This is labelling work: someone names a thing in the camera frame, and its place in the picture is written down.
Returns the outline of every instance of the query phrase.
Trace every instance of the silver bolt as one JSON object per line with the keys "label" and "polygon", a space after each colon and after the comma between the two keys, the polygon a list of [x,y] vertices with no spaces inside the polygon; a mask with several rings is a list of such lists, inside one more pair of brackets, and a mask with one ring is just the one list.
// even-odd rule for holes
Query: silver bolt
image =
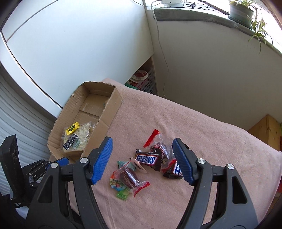
{"label": "silver bolt", "polygon": [[206,163],[206,160],[203,159],[203,158],[199,158],[199,159],[198,159],[198,162],[199,162],[200,164],[205,164],[205,163]]}
{"label": "silver bolt", "polygon": [[228,164],[228,165],[227,165],[227,168],[229,168],[229,169],[234,169],[234,165]]}
{"label": "silver bolt", "polygon": [[57,162],[54,162],[54,163],[51,164],[51,168],[54,169],[54,168],[57,168],[57,167],[58,167],[58,163]]}
{"label": "silver bolt", "polygon": [[83,157],[83,158],[80,159],[80,162],[83,163],[83,164],[86,163],[87,161],[88,161],[87,157]]}

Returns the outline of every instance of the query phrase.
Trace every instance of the yellow candy wrapper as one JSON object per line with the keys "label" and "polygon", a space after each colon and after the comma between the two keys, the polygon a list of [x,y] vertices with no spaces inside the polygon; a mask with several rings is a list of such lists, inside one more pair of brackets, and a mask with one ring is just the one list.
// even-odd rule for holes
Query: yellow candy wrapper
{"label": "yellow candy wrapper", "polygon": [[80,126],[78,122],[72,124],[69,128],[66,129],[66,134],[67,135],[73,134],[79,127]]}

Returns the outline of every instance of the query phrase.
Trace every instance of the flower pot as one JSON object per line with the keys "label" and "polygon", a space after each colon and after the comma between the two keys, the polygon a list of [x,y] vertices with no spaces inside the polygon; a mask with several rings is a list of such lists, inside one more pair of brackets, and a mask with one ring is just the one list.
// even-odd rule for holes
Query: flower pot
{"label": "flower pot", "polygon": [[247,15],[252,18],[253,11],[242,4],[238,5],[230,5],[230,15],[228,16],[229,19],[249,28],[252,29],[251,22],[249,21]]}

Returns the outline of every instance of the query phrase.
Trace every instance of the spider plant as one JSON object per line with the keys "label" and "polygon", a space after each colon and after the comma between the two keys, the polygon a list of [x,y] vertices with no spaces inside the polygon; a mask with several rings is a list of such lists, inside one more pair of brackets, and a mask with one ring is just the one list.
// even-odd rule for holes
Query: spider plant
{"label": "spider plant", "polygon": [[261,20],[258,21],[257,20],[257,8],[254,6],[255,8],[255,18],[254,20],[252,18],[250,18],[248,16],[249,21],[251,22],[252,28],[255,32],[255,34],[253,36],[251,36],[251,38],[249,39],[249,41],[253,38],[257,38],[257,40],[259,41],[259,53],[261,53],[261,40],[264,42],[264,44],[266,44],[266,35],[270,36],[265,30],[264,30],[264,26],[265,26],[265,22],[263,20],[263,18],[261,17]]}
{"label": "spider plant", "polygon": [[254,3],[253,0],[235,0],[235,1],[229,1],[230,5],[238,5],[241,4],[243,6],[249,7],[252,3]]}

